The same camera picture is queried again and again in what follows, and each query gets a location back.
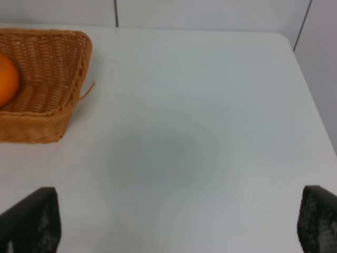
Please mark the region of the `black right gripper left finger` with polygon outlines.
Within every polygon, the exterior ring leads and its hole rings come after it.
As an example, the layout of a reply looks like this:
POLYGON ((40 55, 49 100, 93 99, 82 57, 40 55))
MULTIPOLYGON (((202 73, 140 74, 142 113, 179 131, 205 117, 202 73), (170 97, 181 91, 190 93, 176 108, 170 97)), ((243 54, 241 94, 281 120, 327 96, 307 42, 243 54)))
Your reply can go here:
POLYGON ((54 187, 37 189, 1 214, 1 252, 57 252, 61 236, 54 187))

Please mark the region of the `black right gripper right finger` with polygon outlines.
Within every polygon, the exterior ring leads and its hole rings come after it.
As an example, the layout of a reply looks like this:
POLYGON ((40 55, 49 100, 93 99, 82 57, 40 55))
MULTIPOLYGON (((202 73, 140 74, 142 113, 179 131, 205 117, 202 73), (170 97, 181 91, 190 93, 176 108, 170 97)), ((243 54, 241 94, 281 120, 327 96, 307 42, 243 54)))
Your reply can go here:
POLYGON ((336 195, 320 186, 304 187, 297 235, 303 252, 336 252, 336 195))

